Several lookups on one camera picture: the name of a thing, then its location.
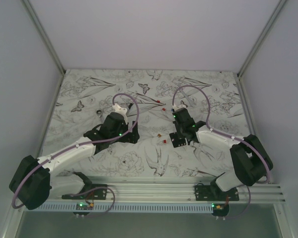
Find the black fuse box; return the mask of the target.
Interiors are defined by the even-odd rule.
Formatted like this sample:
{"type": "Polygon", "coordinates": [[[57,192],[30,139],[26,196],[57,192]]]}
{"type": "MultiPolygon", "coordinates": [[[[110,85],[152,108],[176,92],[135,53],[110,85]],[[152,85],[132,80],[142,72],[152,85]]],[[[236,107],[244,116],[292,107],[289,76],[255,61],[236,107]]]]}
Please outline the black fuse box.
{"type": "Polygon", "coordinates": [[[180,137],[177,132],[170,133],[169,137],[174,148],[187,145],[185,137],[180,137]]]}

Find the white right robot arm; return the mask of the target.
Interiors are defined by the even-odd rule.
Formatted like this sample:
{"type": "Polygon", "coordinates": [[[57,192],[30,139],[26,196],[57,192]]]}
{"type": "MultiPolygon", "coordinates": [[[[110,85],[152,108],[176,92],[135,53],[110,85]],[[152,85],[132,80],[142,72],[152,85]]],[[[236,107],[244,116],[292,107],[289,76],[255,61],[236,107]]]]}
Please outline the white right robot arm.
{"type": "Polygon", "coordinates": [[[185,106],[173,106],[172,115],[176,138],[200,148],[210,159],[232,161],[233,168],[211,182],[210,194],[214,200],[223,200],[232,188],[253,186],[272,170],[273,163],[257,136],[234,136],[204,121],[195,122],[185,106]]]}

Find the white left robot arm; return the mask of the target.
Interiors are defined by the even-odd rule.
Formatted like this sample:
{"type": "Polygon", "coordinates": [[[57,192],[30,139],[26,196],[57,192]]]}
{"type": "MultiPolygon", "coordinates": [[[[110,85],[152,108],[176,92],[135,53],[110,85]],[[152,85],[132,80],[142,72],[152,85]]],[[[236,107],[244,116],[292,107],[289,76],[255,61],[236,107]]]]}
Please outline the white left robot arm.
{"type": "Polygon", "coordinates": [[[125,115],[113,112],[103,124],[85,132],[64,149],[39,158],[31,155],[24,157],[9,184],[14,194],[12,207],[18,209],[25,206],[34,210],[49,198],[88,198],[92,184],[83,173],[75,172],[69,181],[56,179],[56,176],[66,167],[96,155],[112,143],[136,143],[139,139],[137,126],[137,120],[129,126],[125,115]]]}

